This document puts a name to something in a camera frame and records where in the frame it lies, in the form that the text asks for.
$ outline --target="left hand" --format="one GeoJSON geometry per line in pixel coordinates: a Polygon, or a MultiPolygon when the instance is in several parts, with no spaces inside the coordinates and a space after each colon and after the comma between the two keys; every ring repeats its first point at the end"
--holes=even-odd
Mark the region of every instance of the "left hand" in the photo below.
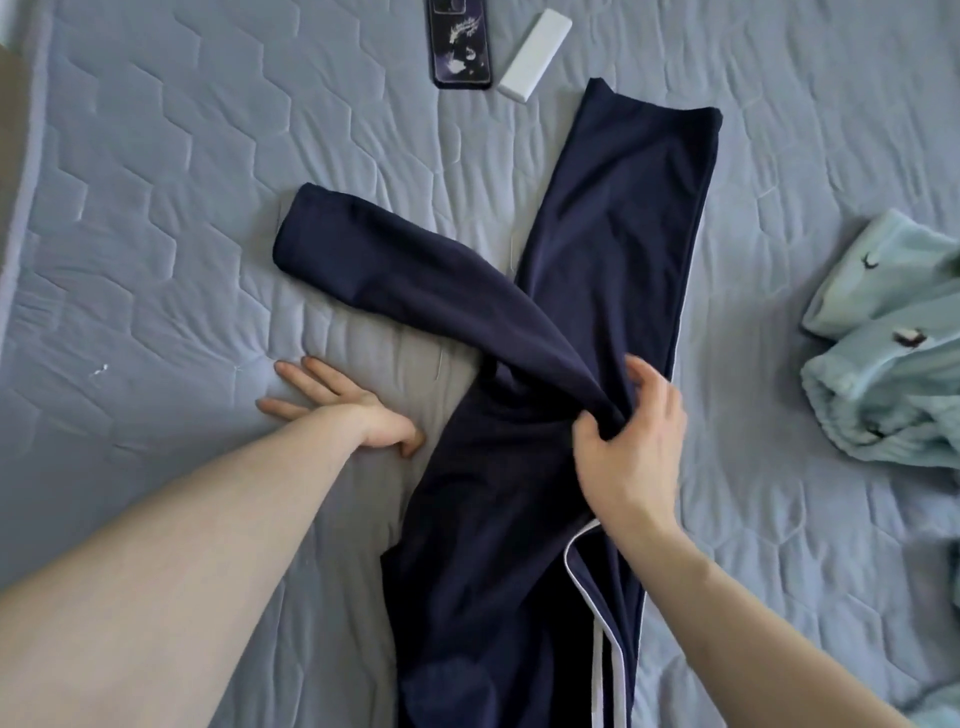
{"type": "MultiPolygon", "coordinates": [[[[363,444],[368,448],[388,448],[399,444],[400,454],[410,457],[423,444],[423,433],[413,422],[387,409],[377,395],[357,386],[348,376],[324,364],[315,356],[305,356],[301,366],[302,368],[287,361],[278,361],[274,369],[281,378],[297,387],[320,407],[356,407],[363,417],[363,444]]],[[[265,414],[290,422],[314,411],[272,397],[257,400],[256,406],[265,414]]]]}

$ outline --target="mattress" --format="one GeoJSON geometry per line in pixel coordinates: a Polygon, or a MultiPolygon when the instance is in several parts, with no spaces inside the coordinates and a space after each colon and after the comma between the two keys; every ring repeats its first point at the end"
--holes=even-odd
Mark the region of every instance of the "mattress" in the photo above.
{"type": "MultiPolygon", "coordinates": [[[[697,544],[884,699],[960,678],[946,473],[853,461],[798,371],[804,307],[895,206],[960,233],[951,0],[556,0],[573,29],[536,93],[443,91],[422,0],[42,0],[27,162],[0,274],[0,585],[171,477],[276,426],[271,364],[326,358],[430,444],[468,347],[348,310],[270,262],[303,182],[384,206],[506,276],[588,78],[716,106],[720,158],[675,379],[697,544]]],[[[542,4],[490,0],[502,74],[542,4]]],[[[213,724],[391,726],[379,555],[430,455],[353,458],[213,724]]],[[[719,725],[655,608],[634,725],[719,725]]]]}

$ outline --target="phone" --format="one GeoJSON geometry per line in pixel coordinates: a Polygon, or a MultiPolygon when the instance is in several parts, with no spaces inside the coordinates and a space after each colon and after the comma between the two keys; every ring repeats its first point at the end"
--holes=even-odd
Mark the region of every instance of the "phone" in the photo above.
{"type": "Polygon", "coordinates": [[[430,60],[437,88],[490,88],[484,0],[426,0],[430,60]]]}

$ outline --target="track pants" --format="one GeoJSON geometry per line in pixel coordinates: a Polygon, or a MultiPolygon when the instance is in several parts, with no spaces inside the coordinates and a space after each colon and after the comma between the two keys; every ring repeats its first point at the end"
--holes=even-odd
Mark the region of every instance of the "track pants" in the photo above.
{"type": "Polygon", "coordinates": [[[627,727],[644,592],[570,428],[630,417],[624,353],[670,374],[720,124],[590,81],[515,282],[368,202],[297,194],[281,270],[484,354],[382,559],[401,726],[627,727]]]}

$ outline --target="white object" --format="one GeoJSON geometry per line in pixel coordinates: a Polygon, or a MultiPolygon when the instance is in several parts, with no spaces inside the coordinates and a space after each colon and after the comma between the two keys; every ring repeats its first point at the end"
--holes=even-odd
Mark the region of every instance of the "white object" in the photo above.
{"type": "Polygon", "coordinates": [[[500,93],[526,104],[572,26],[573,21],[565,15],[543,11],[537,25],[516,52],[514,62],[500,79],[497,87],[500,93]]]}

